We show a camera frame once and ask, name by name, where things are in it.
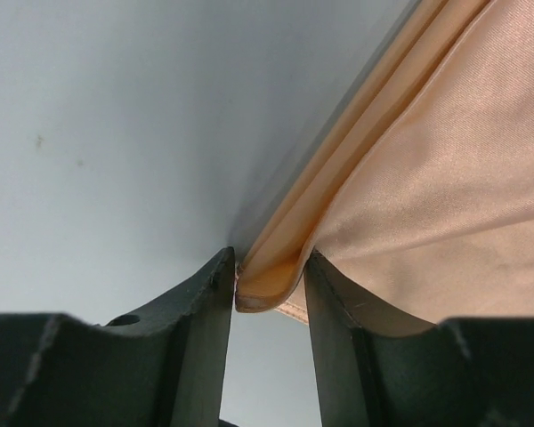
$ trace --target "peach satin fabric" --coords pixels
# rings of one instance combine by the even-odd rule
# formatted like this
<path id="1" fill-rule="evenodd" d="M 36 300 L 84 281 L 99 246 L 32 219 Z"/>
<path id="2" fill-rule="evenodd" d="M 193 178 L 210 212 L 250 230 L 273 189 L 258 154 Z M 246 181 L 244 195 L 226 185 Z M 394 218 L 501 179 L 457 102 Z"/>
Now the peach satin fabric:
<path id="1" fill-rule="evenodd" d="M 240 311 L 316 247 L 430 321 L 534 314 L 534 0 L 424 0 L 247 255 Z M 281 310 L 305 320 L 304 298 Z"/>

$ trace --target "satin sheen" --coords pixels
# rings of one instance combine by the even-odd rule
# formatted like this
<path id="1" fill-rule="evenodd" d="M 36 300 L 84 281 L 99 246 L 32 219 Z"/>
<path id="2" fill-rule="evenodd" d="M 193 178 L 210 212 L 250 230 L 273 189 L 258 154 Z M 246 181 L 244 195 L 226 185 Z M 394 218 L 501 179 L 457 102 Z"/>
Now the satin sheen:
<path id="1" fill-rule="evenodd" d="M 284 302 L 316 247 L 426 320 L 534 314 L 534 0 L 423 1 L 419 13 L 385 83 L 247 256 L 238 310 Z M 301 223 L 293 209 L 308 211 L 304 194 L 329 176 Z M 280 309 L 305 320 L 301 292 Z"/>

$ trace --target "gray surface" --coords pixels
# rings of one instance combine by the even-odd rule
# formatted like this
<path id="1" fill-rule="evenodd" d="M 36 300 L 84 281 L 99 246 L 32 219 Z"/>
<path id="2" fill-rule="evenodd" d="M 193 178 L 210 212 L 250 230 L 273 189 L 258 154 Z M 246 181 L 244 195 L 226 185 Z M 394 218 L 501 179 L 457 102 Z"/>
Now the gray surface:
<path id="1" fill-rule="evenodd" d="M 103 323 L 248 247 L 408 2 L 0 0 L 0 311 Z M 223 416 L 315 425 L 307 329 L 234 334 Z"/>

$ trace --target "hole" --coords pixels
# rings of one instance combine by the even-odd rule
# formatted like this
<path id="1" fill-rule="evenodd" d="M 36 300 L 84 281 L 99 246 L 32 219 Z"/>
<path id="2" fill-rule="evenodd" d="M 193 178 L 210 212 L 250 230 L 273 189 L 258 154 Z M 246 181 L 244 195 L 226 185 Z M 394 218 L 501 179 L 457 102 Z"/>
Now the hole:
<path id="1" fill-rule="evenodd" d="M 107 324 L 107 326 L 127 326 L 139 323 L 140 321 L 141 318 L 139 318 L 136 314 L 124 314 L 122 316 L 119 316 L 118 318 L 113 318 Z"/>

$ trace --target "fabric fold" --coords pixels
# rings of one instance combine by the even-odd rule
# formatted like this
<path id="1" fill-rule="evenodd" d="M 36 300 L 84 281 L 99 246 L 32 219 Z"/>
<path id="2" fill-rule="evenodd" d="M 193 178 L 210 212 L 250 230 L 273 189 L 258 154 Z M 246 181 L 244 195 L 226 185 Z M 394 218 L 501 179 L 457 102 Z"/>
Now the fabric fold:
<path id="1" fill-rule="evenodd" d="M 239 311 L 272 309 L 293 293 L 337 191 L 486 3 L 423 1 L 417 7 L 244 260 Z"/>

